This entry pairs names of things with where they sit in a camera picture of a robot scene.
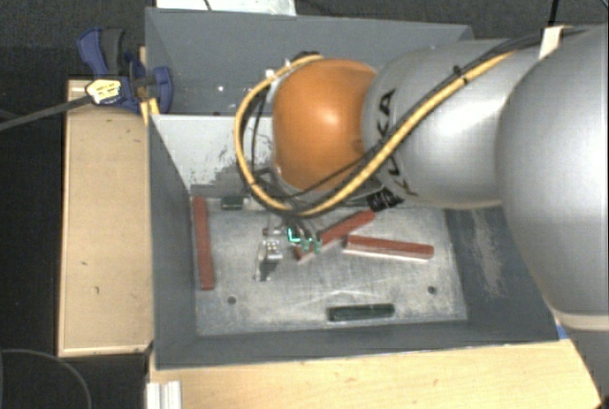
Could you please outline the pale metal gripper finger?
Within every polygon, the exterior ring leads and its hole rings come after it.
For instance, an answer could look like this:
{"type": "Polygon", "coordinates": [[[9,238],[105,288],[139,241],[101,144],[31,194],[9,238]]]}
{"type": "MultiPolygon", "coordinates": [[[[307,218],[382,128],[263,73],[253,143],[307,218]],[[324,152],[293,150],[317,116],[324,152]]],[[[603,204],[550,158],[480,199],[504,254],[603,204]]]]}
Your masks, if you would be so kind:
{"type": "Polygon", "coordinates": [[[268,241],[265,256],[265,279],[270,281],[284,259],[285,246],[281,240],[268,241]]]}
{"type": "Polygon", "coordinates": [[[266,264],[266,254],[267,254],[267,243],[266,241],[261,241],[258,245],[256,260],[255,260],[255,272],[254,272],[254,280],[256,282],[265,282],[268,276],[267,264],[266,264]]]}

